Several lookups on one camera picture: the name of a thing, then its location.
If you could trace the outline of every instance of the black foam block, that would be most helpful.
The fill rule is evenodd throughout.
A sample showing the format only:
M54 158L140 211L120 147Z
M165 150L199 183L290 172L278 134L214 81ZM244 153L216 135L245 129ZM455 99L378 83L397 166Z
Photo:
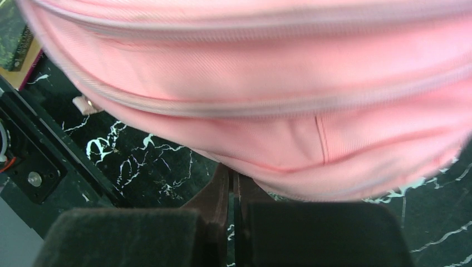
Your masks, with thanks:
M34 267L199 266L203 237L195 210L77 209L51 227Z
M380 205L254 203L248 215L252 266L413 266L395 218Z

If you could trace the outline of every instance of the black marble floor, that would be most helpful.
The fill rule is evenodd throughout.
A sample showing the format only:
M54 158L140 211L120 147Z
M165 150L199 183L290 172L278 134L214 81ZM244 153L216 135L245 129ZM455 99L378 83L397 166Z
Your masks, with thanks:
M80 95L46 57L25 90L136 207L178 207L210 180L216 163L189 149L128 127L105 112L83 117ZM364 201L397 217L417 266L472 266L472 146L432 179ZM234 225L228 227L228 266L234 266Z

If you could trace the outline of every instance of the stitched seam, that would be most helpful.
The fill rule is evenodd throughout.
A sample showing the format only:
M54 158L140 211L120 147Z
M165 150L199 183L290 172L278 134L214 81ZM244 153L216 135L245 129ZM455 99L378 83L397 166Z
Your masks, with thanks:
M316 126L318 128L319 139L321 141L321 148L323 151L323 164L326 164L329 161L329 151L328 151L328 142L326 140L326 132L323 120L319 116L315 116Z

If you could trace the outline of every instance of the book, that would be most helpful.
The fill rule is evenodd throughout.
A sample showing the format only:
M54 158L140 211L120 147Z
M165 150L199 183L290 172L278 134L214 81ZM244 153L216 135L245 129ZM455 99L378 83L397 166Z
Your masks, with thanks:
M32 41L33 34L14 0L0 0L0 67L21 70Z
M6 71L0 68L0 76L5 78L16 90L21 90L25 86L36 63L40 60L41 53L41 45L36 39L33 39L21 69L19 71Z

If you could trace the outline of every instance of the pink fabric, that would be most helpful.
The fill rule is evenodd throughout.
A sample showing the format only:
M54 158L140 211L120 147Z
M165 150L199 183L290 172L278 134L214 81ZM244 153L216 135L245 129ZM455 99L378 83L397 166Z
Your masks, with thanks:
M107 95L120 92L129 102L137 97L168 102L177 110L195 103L282 103L306 97L336 103L359 93L369 96L373 88L394 94L392 88L398 84L472 63L472 34L466 34L472 29L472 14L371 33L164 42L107 35L32 0L17 1L48 55L93 103L128 125L188 146L284 196L320 201L381 194L450 164L472 131L472 73L408 97L263 117L166 116L132 108ZM200 2L188 1L157 1L160 6L147 0L67 5L36 1L81 16L126 23L161 21L158 14L175 15L179 7L187 8L186 13L180 12L195 19L229 16L225 12L247 15L287 5L317 3L327 8L334 4L246 1L231 9L230 2L217 1L218 6L205 9ZM155 16L133 15L146 5L152 5L146 12Z

